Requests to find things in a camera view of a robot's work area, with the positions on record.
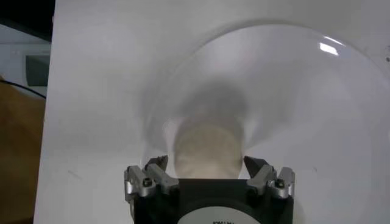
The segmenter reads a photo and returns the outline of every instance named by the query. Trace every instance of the bolt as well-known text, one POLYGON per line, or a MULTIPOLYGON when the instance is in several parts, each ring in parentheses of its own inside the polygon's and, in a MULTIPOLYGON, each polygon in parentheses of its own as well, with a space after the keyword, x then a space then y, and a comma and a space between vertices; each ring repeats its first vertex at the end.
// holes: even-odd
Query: bolt
POLYGON ((275 181, 275 187, 277 188, 284 188, 285 187, 285 182, 282 179, 276 179, 275 181))
POLYGON ((149 177, 145 178, 145 179, 142 181, 142 185, 143 185, 144 187, 150 187, 150 186, 152 185, 152 183, 153 183, 153 181, 152 181, 149 177))

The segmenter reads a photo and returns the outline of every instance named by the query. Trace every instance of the metal bracket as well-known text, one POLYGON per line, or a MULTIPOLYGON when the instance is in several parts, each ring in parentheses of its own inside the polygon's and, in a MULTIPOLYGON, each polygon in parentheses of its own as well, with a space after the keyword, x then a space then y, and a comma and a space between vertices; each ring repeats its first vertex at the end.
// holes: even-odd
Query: metal bracket
POLYGON ((129 166, 124 172, 124 192, 127 202, 138 194, 140 197, 148 197, 154 194, 156 184, 153 179, 147 177, 138 166, 129 166))
POLYGON ((258 195, 263 195, 268 182, 274 180, 275 177, 274 168, 268 164, 264 164, 259 172, 253 178, 247 180, 246 183, 248 186, 254 187, 258 195))
POLYGON ((179 188, 178 179, 170 177, 156 164, 145 166, 145 172, 161 186, 161 191, 164 194, 170 194, 173 190, 179 188))
POLYGON ((283 167, 276 180, 270 184, 272 196, 286 199, 288 196, 294 197, 295 173, 289 167, 283 167))

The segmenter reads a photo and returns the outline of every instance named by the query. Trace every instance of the transparent dome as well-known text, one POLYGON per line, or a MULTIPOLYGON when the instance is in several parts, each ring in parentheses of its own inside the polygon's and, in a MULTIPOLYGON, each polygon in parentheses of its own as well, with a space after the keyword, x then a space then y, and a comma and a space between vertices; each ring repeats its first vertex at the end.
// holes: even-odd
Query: transparent dome
MULTIPOLYGON (((177 136, 193 120, 226 130, 226 142, 240 145, 234 148, 241 153, 226 153, 236 156, 232 161, 242 154, 295 171, 294 223, 390 219, 389 76, 348 45, 287 25, 211 40, 161 86, 142 163, 168 154, 167 173, 176 177, 177 136)), ((197 160, 184 161, 206 166, 191 156, 197 160)), ((232 169, 249 178, 242 165, 232 169)))

